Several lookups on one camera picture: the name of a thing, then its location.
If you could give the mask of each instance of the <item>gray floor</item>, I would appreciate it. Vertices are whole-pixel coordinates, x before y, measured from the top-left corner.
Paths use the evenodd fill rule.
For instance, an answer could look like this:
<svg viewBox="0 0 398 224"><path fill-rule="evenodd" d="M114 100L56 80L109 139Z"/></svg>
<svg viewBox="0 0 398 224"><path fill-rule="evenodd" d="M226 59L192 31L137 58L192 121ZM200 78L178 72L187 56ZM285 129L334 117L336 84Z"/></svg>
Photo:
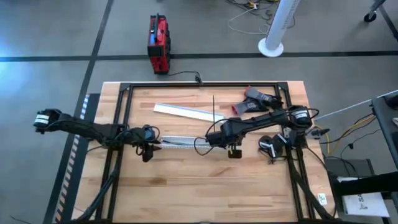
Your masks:
<svg viewBox="0 0 398 224"><path fill-rule="evenodd" d="M107 0L0 0L0 57L90 55ZM295 26L284 37L286 52L398 50L381 14L371 24L362 18L372 0L302 0ZM398 26L398 4L386 2ZM146 54L148 18L165 14L173 54L257 53L261 35L229 30L226 21L242 12L222 0L115 0L99 55ZM265 22L246 14L234 26L257 32ZM312 107L321 114L398 89L398 56L299 57L172 60L172 71L197 70L204 80L303 80ZM50 197L66 134L34 133L35 113L59 108L73 113L88 62L0 62L0 223L17 223L10 215L41 223ZM96 62L88 93L105 81L193 80L192 75L157 77L148 60ZM319 121L336 138L368 105ZM346 138L377 129L375 122ZM396 167L381 133L358 141L344 158L370 158L376 173ZM391 202L387 202L398 223ZM380 219L342 216L380 223Z"/></svg>

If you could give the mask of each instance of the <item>wooden tabletop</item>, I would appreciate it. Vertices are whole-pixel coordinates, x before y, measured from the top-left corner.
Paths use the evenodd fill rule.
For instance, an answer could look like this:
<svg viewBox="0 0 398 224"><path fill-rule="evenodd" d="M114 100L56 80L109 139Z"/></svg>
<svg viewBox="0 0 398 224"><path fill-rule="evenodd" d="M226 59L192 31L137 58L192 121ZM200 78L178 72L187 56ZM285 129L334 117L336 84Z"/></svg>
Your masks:
<svg viewBox="0 0 398 224"><path fill-rule="evenodd" d="M112 123L119 84L104 83L96 113L96 123ZM303 82L288 82L292 103L309 106ZM272 88L257 88L274 94ZM244 88L135 88L129 117L130 127L144 124L157 126L162 135L203 137L211 122L153 112L155 103L186 106L233 116L231 105L244 99ZM261 113L244 114L242 119ZM222 149L206 156L194 149L162 149L148 163L141 161L136 150L124 147L114 222L294 222L297 221L292 186L286 161L268 164L258 153L257 142L263 135L280 133L279 126L246 135L243 158L228 159ZM89 148L98 143L90 143ZM322 158L318 141L308 139L309 147ZM106 158L105 149L86 156L73 218L82 214L100 189ZM328 176L320 161L304 150L310 188L317 197L327 197L325 208L335 206ZM107 194L103 217L108 211ZM308 216L303 193L302 208Z"/></svg>

